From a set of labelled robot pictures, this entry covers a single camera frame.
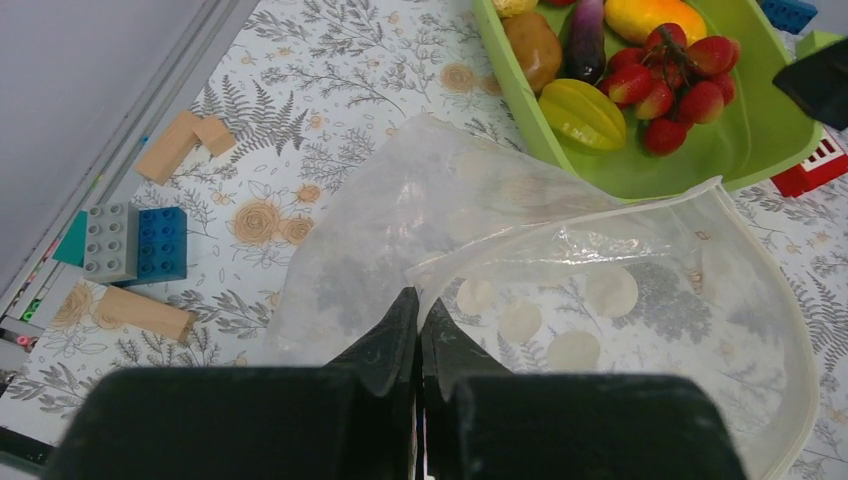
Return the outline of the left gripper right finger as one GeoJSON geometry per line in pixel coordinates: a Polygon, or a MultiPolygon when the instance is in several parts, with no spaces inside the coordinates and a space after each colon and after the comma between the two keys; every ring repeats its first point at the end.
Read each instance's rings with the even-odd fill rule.
{"type": "Polygon", "coordinates": [[[462,378],[511,374],[459,328],[441,299],[436,300],[425,319],[421,345],[425,390],[437,401],[447,402],[462,378]]]}

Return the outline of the brown kiwi potato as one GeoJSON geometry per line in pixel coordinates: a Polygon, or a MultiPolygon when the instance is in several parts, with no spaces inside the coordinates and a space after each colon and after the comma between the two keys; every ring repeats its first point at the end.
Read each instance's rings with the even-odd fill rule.
{"type": "Polygon", "coordinates": [[[556,79],[562,65],[563,50],[558,35],[535,12],[505,19],[502,25],[531,90],[540,95],[556,79]]]}

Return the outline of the red strawberry bunch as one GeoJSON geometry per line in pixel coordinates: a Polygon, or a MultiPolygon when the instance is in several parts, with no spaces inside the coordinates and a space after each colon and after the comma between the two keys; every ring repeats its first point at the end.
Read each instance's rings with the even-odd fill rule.
{"type": "Polygon", "coordinates": [[[641,47],[608,61],[598,88],[639,122],[643,149],[655,157],[676,152],[695,125],[719,119],[736,98],[732,71],[738,40],[710,35],[689,44],[675,23],[656,27],[641,47]]]}

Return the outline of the green plastic tray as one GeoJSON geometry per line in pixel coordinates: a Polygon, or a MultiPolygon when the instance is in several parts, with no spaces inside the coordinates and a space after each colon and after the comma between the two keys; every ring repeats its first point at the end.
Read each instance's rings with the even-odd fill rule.
{"type": "Polygon", "coordinates": [[[809,157],[821,125],[775,87],[789,56],[752,1],[697,1],[700,29],[669,12],[622,33],[602,1],[502,19],[474,5],[528,151],[626,200],[729,190],[809,157]]]}

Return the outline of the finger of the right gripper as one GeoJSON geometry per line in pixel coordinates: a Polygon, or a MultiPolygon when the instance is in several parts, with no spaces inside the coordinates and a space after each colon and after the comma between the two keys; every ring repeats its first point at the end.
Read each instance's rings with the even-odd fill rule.
{"type": "Polygon", "coordinates": [[[783,67],[772,83],[810,118],[847,129],[846,38],[783,67]]]}

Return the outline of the clear zip top bag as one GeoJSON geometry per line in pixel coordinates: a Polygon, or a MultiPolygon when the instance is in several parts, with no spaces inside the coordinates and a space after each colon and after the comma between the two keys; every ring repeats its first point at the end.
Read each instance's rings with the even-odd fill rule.
{"type": "Polygon", "coordinates": [[[624,203],[421,114],[368,149],[289,260],[268,364],[318,366],[403,288],[508,370],[668,373],[716,404],[748,476],[785,474],[816,417],[804,317],[719,178],[624,203]]]}

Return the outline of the yellow green starfruit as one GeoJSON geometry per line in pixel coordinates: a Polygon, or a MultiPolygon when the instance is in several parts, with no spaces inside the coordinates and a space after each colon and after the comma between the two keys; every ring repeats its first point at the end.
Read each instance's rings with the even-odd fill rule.
{"type": "Polygon", "coordinates": [[[625,146],[626,122],[622,111],[588,83],[554,80],[543,88],[538,106],[554,134],[575,149],[607,153],[625,146]]]}

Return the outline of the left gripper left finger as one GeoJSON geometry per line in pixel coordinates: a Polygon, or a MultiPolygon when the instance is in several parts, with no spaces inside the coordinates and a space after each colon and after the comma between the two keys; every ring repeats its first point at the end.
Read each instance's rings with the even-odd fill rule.
{"type": "Polygon", "coordinates": [[[418,311],[415,288],[402,289],[383,318],[325,368],[350,371],[369,394],[387,396],[399,379],[409,377],[418,335],[418,311]]]}

